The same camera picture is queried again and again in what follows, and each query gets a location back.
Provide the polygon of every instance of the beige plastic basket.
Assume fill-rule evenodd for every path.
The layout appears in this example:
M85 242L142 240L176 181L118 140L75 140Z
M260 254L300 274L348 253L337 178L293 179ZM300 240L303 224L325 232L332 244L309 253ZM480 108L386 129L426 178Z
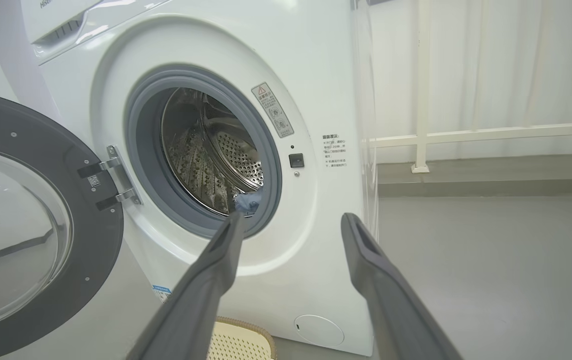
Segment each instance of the beige plastic basket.
M218 316L207 359L277 360L277 350L272 336L259 326Z

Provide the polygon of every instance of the white washing machine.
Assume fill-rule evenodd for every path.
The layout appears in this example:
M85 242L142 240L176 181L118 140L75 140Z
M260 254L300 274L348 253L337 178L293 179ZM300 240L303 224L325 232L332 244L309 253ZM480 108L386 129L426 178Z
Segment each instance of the white washing machine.
M0 174L47 209L35 231L51 230L34 243L54 233L59 246L35 287L0 309L0 334L36 309L52 319L23 328L8 351L94 296L122 233L164 300L239 210L246 239L219 315L369 356L368 309L340 234L345 212L377 228L364 5L24 0L62 120L0 99ZM0 244L0 255L35 244Z

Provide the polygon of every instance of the door hinge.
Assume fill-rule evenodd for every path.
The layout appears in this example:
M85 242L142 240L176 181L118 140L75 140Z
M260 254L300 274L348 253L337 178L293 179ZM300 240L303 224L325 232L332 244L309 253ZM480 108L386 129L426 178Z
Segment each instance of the door hinge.
M119 153L119 149L116 145L110 145L107 147L107 150L110 159L97 162L95 164L90 164L78 170L78 173L82 178L89 178L91 176L95 176L98 173L102 173L103 171L112 169L114 174L119 179L121 185L123 185L125 189L124 191L98 202L97 208L99 208L99 210L105 210L109 207L112 207L112 205L123 203L128 199L132 200L132 202L136 205L141 205L141 197L139 196L137 189L135 189L133 186L130 174L128 174L128 171L121 162L121 154Z

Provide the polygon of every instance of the blue cloth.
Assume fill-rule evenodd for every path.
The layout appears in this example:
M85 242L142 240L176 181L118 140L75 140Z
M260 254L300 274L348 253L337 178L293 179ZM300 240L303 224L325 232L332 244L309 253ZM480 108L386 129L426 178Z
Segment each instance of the blue cloth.
M252 193L241 193L235 196L235 209L246 216L254 215L261 203L261 191L263 187Z

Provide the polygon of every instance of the open round door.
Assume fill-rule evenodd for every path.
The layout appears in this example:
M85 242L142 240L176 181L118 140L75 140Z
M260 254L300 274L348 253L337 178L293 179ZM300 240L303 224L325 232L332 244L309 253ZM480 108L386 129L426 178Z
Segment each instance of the open round door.
M123 209L98 164L73 133L0 98L0 356L64 324L110 274Z

